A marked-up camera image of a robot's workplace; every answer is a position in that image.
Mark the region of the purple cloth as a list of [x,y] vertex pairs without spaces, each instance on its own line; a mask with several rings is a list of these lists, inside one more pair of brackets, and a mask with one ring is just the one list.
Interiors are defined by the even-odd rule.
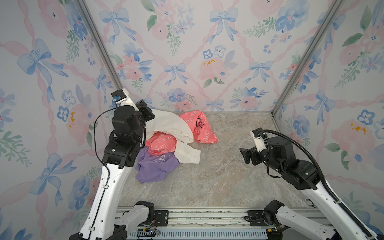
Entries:
[[173,153],[152,156],[148,150],[148,147],[141,149],[136,159],[136,179],[141,184],[163,181],[167,174],[179,167],[180,162]]

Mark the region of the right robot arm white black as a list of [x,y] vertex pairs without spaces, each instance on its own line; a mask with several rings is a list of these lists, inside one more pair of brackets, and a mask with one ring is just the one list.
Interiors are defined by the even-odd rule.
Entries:
[[281,225],[301,232],[312,240],[382,240],[343,203],[329,186],[319,164],[296,158],[293,146],[298,143],[288,137],[254,138],[255,147],[240,149],[246,164],[264,164],[296,190],[312,201],[330,222],[330,226],[310,220],[277,200],[264,208],[265,221],[269,225]]

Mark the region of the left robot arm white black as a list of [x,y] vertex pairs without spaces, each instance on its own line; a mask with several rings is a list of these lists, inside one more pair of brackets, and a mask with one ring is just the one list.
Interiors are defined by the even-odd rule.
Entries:
[[143,100],[115,108],[114,130],[101,159],[103,167],[97,194],[84,225],[70,236],[71,240],[125,240],[140,224],[153,222],[154,205],[149,202],[136,203],[118,219],[116,213],[126,180],[145,146],[146,122],[154,117]]

